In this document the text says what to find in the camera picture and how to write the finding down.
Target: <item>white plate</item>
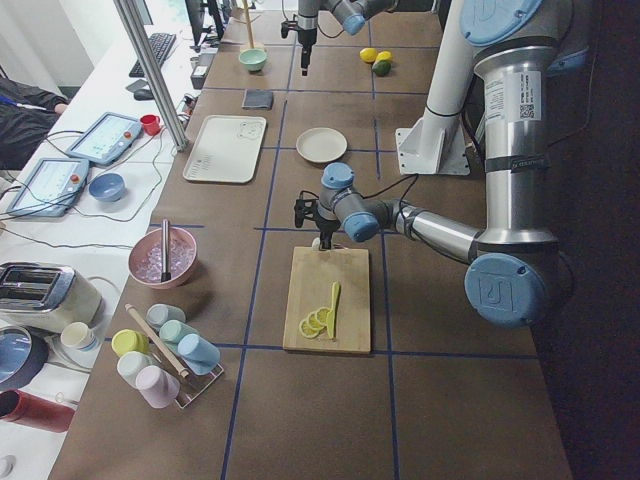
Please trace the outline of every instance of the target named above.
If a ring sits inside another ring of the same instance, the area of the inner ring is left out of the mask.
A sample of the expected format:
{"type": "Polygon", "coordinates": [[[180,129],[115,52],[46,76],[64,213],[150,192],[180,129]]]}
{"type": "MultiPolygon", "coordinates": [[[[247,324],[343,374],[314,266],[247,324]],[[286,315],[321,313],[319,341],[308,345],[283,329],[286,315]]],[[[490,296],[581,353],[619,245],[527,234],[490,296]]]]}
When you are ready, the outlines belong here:
{"type": "Polygon", "coordinates": [[[298,137],[296,149],[305,160],[329,163],[344,155],[347,139],[333,128],[311,128],[298,137]]]}

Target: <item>computer mouse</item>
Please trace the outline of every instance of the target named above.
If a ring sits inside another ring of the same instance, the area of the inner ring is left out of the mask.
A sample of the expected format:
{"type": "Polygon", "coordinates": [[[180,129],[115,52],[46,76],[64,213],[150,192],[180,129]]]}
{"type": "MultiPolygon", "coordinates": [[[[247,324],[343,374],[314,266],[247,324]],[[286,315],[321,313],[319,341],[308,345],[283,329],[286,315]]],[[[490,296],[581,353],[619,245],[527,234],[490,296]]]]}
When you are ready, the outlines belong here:
{"type": "Polygon", "coordinates": [[[139,88],[133,92],[133,98],[136,100],[153,100],[153,92],[149,88],[139,88]]]}

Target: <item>white wall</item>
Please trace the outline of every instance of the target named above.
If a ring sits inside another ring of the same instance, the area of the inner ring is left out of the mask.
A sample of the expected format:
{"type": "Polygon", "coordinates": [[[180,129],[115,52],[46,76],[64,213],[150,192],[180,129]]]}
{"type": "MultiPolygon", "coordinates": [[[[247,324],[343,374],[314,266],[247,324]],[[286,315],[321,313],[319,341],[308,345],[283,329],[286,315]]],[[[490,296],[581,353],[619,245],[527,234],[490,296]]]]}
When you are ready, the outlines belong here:
{"type": "Polygon", "coordinates": [[[113,0],[0,0],[0,64],[48,90],[82,85],[123,32],[113,0]]]}
{"type": "Polygon", "coordinates": [[[113,0],[59,0],[93,65],[116,38],[126,36],[113,0]]]}

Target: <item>pink bowl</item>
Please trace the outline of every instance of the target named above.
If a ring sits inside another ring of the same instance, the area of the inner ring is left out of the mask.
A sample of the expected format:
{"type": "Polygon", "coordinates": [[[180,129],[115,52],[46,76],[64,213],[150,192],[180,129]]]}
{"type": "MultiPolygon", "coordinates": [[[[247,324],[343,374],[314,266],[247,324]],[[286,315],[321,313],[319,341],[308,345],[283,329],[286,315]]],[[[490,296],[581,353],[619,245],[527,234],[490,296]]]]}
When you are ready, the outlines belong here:
{"type": "Polygon", "coordinates": [[[196,240],[183,228],[171,227],[171,280],[160,282],[162,229],[153,230],[138,240],[129,254],[129,273],[142,285],[165,290],[185,283],[196,267],[196,240]]]}

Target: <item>blue cup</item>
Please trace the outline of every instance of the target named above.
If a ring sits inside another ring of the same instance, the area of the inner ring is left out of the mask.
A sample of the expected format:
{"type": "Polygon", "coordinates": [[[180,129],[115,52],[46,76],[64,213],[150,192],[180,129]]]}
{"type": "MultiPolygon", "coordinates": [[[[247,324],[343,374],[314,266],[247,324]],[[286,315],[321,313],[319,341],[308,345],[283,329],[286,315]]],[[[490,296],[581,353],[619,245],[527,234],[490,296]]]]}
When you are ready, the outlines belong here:
{"type": "Polygon", "coordinates": [[[178,354],[178,344],[180,340],[192,334],[198,335],[198,331],[178,320],[169,320],[160,327],[159,332],[160,340],[175,354],[178,354]]]}
{"type": "Polygon", "coordinates": [[[185,336],[178,344],[178,354],[196,375],[206,375],[218,365],[220,350],[198,334],[185,336]]]}

